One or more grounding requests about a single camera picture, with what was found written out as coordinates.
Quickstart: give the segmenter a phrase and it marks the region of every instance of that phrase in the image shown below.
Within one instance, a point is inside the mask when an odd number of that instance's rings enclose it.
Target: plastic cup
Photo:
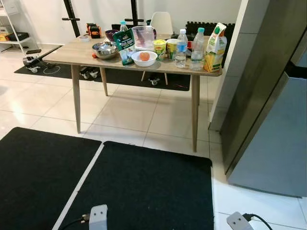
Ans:
[[[166,49],[169,59],[175,60],[178,41],[179,40],[176,38],[171,38],[167,40]]]
[[[157,60],[162,61],[166,52],[166,41],[159,39],[153,41],[154,51],[158,55]]]

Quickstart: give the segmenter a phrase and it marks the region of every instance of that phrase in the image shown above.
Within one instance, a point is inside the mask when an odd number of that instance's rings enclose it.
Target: tomato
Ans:
[[[141,52],[140,53],[140,59],[141,59],[141,61],[148,61],[149,60],[149,53]]]

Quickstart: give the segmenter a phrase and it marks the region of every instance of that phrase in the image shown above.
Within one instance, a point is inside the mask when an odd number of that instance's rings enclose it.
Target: wooden table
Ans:
[[[169,35],[158,35],[159,39],[168,38]],[[198,128],[198,106],[200,103],[200,75],[202,76],[219,76],[222,71],[208,73],[204,70],[193,71],[189,70],[190,60],[187,60],[185,68],[177,68],[174,61],[165,59],[164,61],[156,61],[152,66],[140,67],[135,64],[123,66],[119,54],[110,60],[101,60],[92,58],[92,46],[95,43],[105,41],[105,38],[91,39],[89,42],[81,42],[79,38],[75,38],[67,45],[53,51],[44,58],[46,62],[61,63],[71,65],[73,97],[76,113],[77,131],[80,133],[80,88],[79,88],[79,72],[80,66],[99,67],[103,86],[106,96],[106,71],[109,69],[128,69],[146,72],[160,72],[160,73],[175,73],[191,75],[191,92],[192,92],[192,142],[193,151],[196,152],[197,146],[197,128]]]

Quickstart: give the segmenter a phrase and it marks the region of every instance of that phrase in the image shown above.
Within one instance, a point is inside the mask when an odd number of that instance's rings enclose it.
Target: gray refrigerator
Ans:
[[[307,196],[307,0],[271,0],[222,125],[230,184]]]

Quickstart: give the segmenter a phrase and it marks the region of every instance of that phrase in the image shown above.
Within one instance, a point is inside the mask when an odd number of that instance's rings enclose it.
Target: black floor mat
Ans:
[[[107,204],[111,230],[213,230],[211,165],[188,156],[107,141],[62,225]],[[68,230],[87,230],[73,224]]]
[[[0,141],[0,229],[52,229],[100,144],[12,129]]]
[[[16,70],[14,73],[22,73],[22,74],[31,74],[31,75],[42,75],[42,76],[50,76],[50,77],[58,77],[58,78],[68,78],[71,79],[71,66],[65,64],[57,64],[61,69],[54,74],[44,74],[43,70],[46,68],[42,64],[40,64],[41,68],[38,70],[38,73],[32,73],[25,66]],[[54,72],[57,68],[48,70],[48,72]],[[168,85],[165,83],[164,73],[152,73],[146,72],[144,81],[142,79],[142,71],[133,71],[133,70],[124,70],[124,69],[106,69],[106,81],[108,83],[113,84],[122,84],[122,85],[134,85],[141,87],[150,87],[150,88],[158,88],[158,89],[168,89],[168,90],[179,90],[179,91],[189,91],[190,87],[190,76],[182,75],[182,74],[167,74]],[[149,77],[159,78],[158,84],[153,86],[151,82],[148,80]],[[88,81],[101,81],[101,77],[98,78],[89,78]]]

